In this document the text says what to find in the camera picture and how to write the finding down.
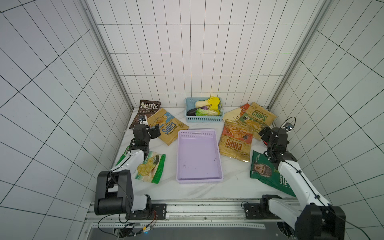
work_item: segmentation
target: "purple tray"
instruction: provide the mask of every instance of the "purple tray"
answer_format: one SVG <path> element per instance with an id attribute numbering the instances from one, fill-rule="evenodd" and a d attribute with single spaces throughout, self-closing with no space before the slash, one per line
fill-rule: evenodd
<path id="1" fill-rule="evenodd" d="M 223 180 L 214 129 L 181 130 L 178 142 L 176 180 L 179 183 L 221 182 Z"/>

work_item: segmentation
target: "yellow chip bag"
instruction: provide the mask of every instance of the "yellow chip bag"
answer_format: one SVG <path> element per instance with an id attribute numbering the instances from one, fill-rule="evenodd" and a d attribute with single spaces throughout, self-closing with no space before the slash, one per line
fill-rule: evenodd
<path id="1" fill-rule="evenodd" d="M 239 118 L 238 122 L 251 126 L 254 129 L 253 137 L 261 140 L 259 132 L 276 119 L 276 115 L 265 110 L 257 103 L 252 103 L 245 113 Z"/>
<path id="2" fill-rule="evenodd" d="M 153 127 L 158 124 L 160 129 L 160 139 L 167 145 L 170 145 L 177 139 L 180 130 L 187 130 L 189 127 L 175 118 L 172 114 L 161 108 L 154 115 L 147 119 L 148 125 Z"/>
<path id="3" fill-rule="evenodd" d="M 226 120 L 218 143 L 221 155 L 249 162 L 253 128 Z"/>

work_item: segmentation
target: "cable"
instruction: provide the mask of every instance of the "cable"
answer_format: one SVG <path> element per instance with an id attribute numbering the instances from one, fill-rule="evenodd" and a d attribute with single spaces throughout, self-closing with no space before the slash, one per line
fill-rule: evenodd
<path id="1" fill-rule="evenodd" d="M 122 222 L 122 221 L 120 220 L 120 214 L 119 214 L 119 222 L 120 222 L 120 223 L 122 223 L 122 224 L 126 224 L 128 221 L 129 221 L 129 217 L 128 217 L 128 219 L 127 219 L 125 222 Z"/>
<path id="2" fill-rule="evenodd" d="M 289 118 L 287 118 L 287 119 L 280 125 L 280 128 L 279 128 L 279 130 L 277 131 L 277 135 L 279 135 L 280 129 L 281 129 L 281 127 L 283 126 L 283 124 L 284 124 L 286 121 L 288 121 L 289 119 L 291 119 L 291 118 L 294 118 L 294 119 L 295 119 L 295 124 L 293 125 L 292 129 L 295 127 L 295 125 L 296 125 L 296 117 L 289 117 Z"/>
<path id="3" fill-rule="evenodd" d="M 244 203 L 244 202 L 246 202 L 246 203 L 248 203 L 248 204 L 249 204 L 249 202 L 247 202 L 247 201 L 243 201 L 243 202 L 241 202 L 241 208 L 245 210 L 245 208 L 243 207 L 243 203 Z"/>
<path id="4" fill-rule="evenodd" d="M 120 221 L 120 223 L 122 223 L 122 224 L 125 224 L 125 223 L 127 223 L 128 221 L 129 221 L 129 218 L 131 217 L 131 203 L 130 203 L 130 201 L 129 201 L 129 197 L 128 197 L 128 195 L 127 195 L 127 193 L 124 191 L 124 189 L 123 189 L 123 187 L 116 181 L 116 179 L 112 176 L 112 172 L 110 171 L 109 172 L 109 176 L 111 177 L 111 179 L 121 188 L 121 190 L 123 191 L 123 193 L 125 194 L 125 196 L 127 197 L 127 200 L 128 200 L 128 204 L 129 204 L 129 215 L 128 215 L 128 219 L 127 219 L 127 221 L 126 222 L 122 222 L 121 220 L 120 220 L 120 214 L 119 214 L 119 221 Z"/>
<path id="5" fill-rule="evenodd" d="M 112 234 L 112 233 L 110 233 L 110 232 L 105 232 L 105 231 L 103 231 L 103 230 L 99 227 L 100 221 L 103 220 L 103 219 L 106 218 L 106 217 L 111 216 L 111 215 L 113 215 L 113 214 L 106 215 L 105 217 L 103 217 L 102 219 L 100 219 L 99 222 L 97 223 L 97 228 L 98 228 L 100 231 L 102 231 L 103 233 L 110 234 L 110 235 L 112 235 L 112 236 L 118 237 L 118 236 L 116 236 L 116 235 L 114 235 L 114 234 Z"/>
<path id="6" fill-rule="evenodd" d="M 341 217 L 337 216 L 337 215 L 332 211 L 332 209 L 331 209 L 329 206 L 326 206 L 326 205 L 320 200 L 320 195 L 316 195 L 316 193 L 315 193 L 314 190 L 311 188 L 311 186 L 309 185 L 309 183 L 307 182 L 307 180 L 305 179 L 305 177 L 301 174 L 301 170 L 297 170 L 294 166 L 292 166 L 292 164 L 290 164 L 290 163 L 288 163 L 288 162 L 285 162 L 285 163 L 287 163 L 288 165 L 290 165 L 291 167 L 293 167 L 293 168 L 296 170 L 296 173 L 299 173 L 299 174 L 300 174 L 300 176 L 304 179 L 304 181 L 307 183 L 308 187 L 311 189 L 311 191 L 312 191 L 313 194 L 315 195 L 315 198 L 316 198 L 317 200 L 319 200 L 319 202 L 321 202 L 321 204 L 323 204 L 324 207 L 327 207 L 327 208 L 329 209 L 329 212 L 331 212 L 335 217 L 337 217 L 337 218 L 343 220 L 344 222 L 349 223 L 349 224 L 351 224 L 352 226 L 358 228 L 360 231 L 362 231 L 362 232 L 367 236 L 367 238 L 368 238 L 369 240 L 371 240 L 371 238 L 364 232 L 363 229 L 361 229 L 361 228 L 359 228 L 358 226 L 356 226 L 356 225 L 350 223 L 349 221 L 347 221 L 347 220 L 345 220 L 345 219 L 342 219 Z"/>

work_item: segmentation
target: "chip bag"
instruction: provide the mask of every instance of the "chip bag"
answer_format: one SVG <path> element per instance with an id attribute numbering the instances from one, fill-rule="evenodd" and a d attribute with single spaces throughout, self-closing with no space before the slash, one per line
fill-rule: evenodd
<path id="1" fill-rule="evenodd" d="M 283 175 L 263 154 L 253 151 L 251 164 L 251 178 L 276 188 L 286 194 L 296 196 Z"/>
<path id="2" fill-rule="evenodd" d="M 242 116 L 245 113 L 248 107 L 249 107 L 249 104 L 246 103 L 244 106 L 241 106 L 239 108 L 236 108 L 232 111 L 225 113 L 223 116 L 223 121 L 224 122 L 225 120 L 237 121 L 240 118 L 240 116 Z"/>
<path id="3" fill-rule="evenodd" d="M 133 128 L 134 125 L 139 123 L 140 115 L 145 115 L 147 118 L 155 114 L 161 108 L 161 102 L 150 101 L 150 100 L 140 100 L 139 111 L 136 114 L 135 119 L 129 126 L 129 128 Z"/>
<path id="4" fill-rule="evenodd" d="M 238 122 L 253 127 L 253 137 L 261 140 L 261 136 L 258 133 L 266 126 L 271 125 L 276 117 L 276 115 L 265 110 L 257 103 L 252 103 L 239 118 Z"/>
<path id="5" fill-rule="evenodd" d="M 150 127 L 159 125 L 160 129 L 160 139 L 163 140 L 167 145 L 170 145 L 173 141 L 177 139 L 177 134 L 180 130 L 187 130 L 189 126 L 180 122 L 172 114 L 167 112 L 164 108 L 157 111 L 154 115 L 147 119 L 148 125 Z"/>
<path id="6" fill-rule="evenodd" d="M 218 143 L 220 154 L 249 162 L 252 134 L 252 127 L 226 120 Z"/>
<path id="7" fill-rule="evenodd" d="M 147 158 L 137 167 L 132 177 L 145 182 L 159 183 L 165 160 L 165 154 L 149 151 Z"/>

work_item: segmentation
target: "blue plastic basket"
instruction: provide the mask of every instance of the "blue plastic basket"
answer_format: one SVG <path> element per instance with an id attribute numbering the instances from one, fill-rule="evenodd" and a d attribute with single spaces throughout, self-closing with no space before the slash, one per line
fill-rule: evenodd
<path id="1" fill-rule="evenodd" d="M 220 103 L 218 104 L 218 110 L 220 111 L 220 115 L 217 116 L 187 116 L 187 112 L 191 109 L 195 108 L 195 102 L 201 100 L 208 100 L 209 98 L 186 98 L 185 99 L 185 117 L 187 122 L 221 122 L 223 120 L 224 111 L 221 106 L 221 98 Z"/>

